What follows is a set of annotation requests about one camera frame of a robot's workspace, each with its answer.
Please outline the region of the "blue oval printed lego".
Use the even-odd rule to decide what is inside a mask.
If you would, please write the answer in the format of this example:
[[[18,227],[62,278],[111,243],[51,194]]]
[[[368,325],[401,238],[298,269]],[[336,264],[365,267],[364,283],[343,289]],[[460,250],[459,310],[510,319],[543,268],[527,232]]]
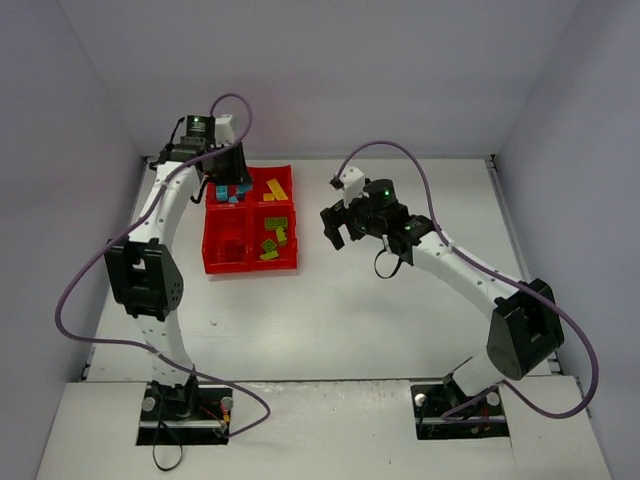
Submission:
[[[227,203],[229,201],[229,190],[227,186],[215,186],[215,199],[218,203]]]

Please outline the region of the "yellow wedge lego piece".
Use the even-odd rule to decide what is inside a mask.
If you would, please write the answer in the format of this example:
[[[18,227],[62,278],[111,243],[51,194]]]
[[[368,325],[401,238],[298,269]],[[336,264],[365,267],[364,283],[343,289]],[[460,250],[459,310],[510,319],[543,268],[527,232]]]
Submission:
[[[269,187],[271,196],[274,200],[286,201],[289,199],[286,191],[281,186],[277,179],[270,179],[267,181],[267,186]]]

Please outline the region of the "red curved lego brick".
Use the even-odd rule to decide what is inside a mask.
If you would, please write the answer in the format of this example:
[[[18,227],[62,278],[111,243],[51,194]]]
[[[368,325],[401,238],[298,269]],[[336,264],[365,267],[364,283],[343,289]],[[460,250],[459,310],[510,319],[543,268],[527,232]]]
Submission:
[[[220,246],[220,263],[243,263],[246,257],[245,242],[238,238],[225,239]]]

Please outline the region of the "small green lego piece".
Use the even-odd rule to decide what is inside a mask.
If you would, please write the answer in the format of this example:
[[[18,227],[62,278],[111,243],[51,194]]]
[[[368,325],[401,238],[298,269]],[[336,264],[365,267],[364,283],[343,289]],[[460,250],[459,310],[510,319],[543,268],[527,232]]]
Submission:
[[[265,253],[271,252],[278,247],[278,244],[271,239],[266,239],[261,243],[261,248]]]

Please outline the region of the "green L-shaped lego piece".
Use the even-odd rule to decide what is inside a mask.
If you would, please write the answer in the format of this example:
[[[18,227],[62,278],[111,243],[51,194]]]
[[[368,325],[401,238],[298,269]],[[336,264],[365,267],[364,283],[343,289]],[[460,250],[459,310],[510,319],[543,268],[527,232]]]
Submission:
[[[277,243],[280,247],[284,247],[288,244],[288,236],[284,227],[278,227],[275,230]]]

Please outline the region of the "green curved lego piece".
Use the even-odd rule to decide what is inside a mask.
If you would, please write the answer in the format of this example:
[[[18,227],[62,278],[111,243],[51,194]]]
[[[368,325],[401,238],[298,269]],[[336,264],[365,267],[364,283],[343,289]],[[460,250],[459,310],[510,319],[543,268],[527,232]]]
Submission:
[[[279,253],[277,251],[270,251],[270,252],[266,252],[264,254],[261,254],[259,256],[259,259],[261,261],[270,261],[270,260],[275,260],[279,257]]]

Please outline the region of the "blue long lego brick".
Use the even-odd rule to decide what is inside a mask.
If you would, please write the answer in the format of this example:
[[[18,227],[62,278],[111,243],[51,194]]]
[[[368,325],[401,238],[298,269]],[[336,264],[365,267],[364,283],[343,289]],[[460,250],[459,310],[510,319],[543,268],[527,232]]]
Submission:
[[[252,190],[253,185],[251,183],[240,184],[236,187],[236,197],[243,201],[247,194]]]

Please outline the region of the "green lego brick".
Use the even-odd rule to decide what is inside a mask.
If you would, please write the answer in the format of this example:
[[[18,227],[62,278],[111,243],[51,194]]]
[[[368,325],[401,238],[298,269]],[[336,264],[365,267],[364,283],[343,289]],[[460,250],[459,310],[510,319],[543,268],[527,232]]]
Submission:
[[[286,230],[288,228],[288,218],[285,216],[266,217],[264,219],[264,228],[266,231],[275,231],[278,228]]]

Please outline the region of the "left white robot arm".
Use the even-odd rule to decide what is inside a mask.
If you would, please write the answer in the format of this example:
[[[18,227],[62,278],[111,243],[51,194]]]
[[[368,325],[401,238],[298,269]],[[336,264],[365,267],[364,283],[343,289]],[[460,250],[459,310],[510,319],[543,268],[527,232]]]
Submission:
[[[134,229],[105,254],[114,299],[152,350],[150,390],[180,401],[198,386],[177,316],[184,294],[183,276],[171,253],[177,227],[202,185],[249,189],[253,183],[232,115],[189,115],[184,122],[184,135],[172,137],[159,155]]]

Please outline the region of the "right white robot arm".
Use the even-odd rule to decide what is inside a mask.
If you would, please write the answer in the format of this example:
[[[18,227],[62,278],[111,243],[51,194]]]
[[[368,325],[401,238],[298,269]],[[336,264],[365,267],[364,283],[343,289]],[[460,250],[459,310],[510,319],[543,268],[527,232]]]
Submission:
[[[351,240],[382,241],[400,262],[428,272],[462,295],[489,322],[485,347],[449,375],[458,391],[472,397],[505,379],[520,380],[564,342],[564,332],[548,284],[511,277],[499,279],[486,264],[473,267],[442,240],[433,221],[409,212],[389,179],[369,180],[359,170],[331,180],[342,198],[321,213],[324,234],[335,249]]]

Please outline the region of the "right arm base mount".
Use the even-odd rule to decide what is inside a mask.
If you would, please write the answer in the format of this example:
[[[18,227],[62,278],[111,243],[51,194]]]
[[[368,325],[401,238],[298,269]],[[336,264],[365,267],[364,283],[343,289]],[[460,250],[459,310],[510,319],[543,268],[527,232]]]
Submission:
[[[510,436],[496,387],[473,400],[453,385],[418,383],[410,386],[416,438],[420,441],[476,440]]]

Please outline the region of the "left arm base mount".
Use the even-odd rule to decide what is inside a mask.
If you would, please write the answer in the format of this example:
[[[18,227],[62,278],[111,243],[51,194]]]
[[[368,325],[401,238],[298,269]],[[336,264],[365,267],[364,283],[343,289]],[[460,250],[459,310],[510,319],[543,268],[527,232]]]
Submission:
[[[200,385],[186,399],[157,383],[145,386],[137,446],[227,445],[234,404],[228,387]]]

